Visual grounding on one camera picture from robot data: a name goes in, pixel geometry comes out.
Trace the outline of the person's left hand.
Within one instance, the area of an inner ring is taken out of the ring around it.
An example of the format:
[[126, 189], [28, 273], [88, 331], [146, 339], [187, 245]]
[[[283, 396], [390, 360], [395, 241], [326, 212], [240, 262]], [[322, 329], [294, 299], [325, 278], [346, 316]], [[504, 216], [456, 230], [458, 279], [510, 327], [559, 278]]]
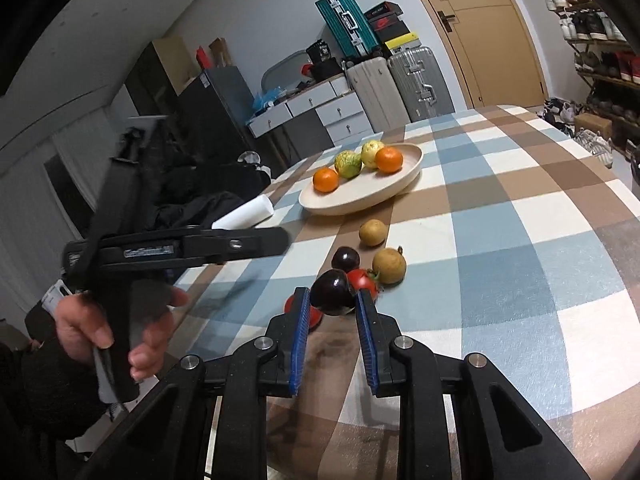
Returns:
[[[75, 361], [91, 363], [94, 348], [108, 349], [114, 344], [106, 318], [86, 294], [62, 299], [54, 311], [54, 320], [60, 345]], [[128, 354], [130, 375], [136, 382], [160, 371], [174, 329], [174, 317], [168, 310], [145, 326], [142, 341]]]

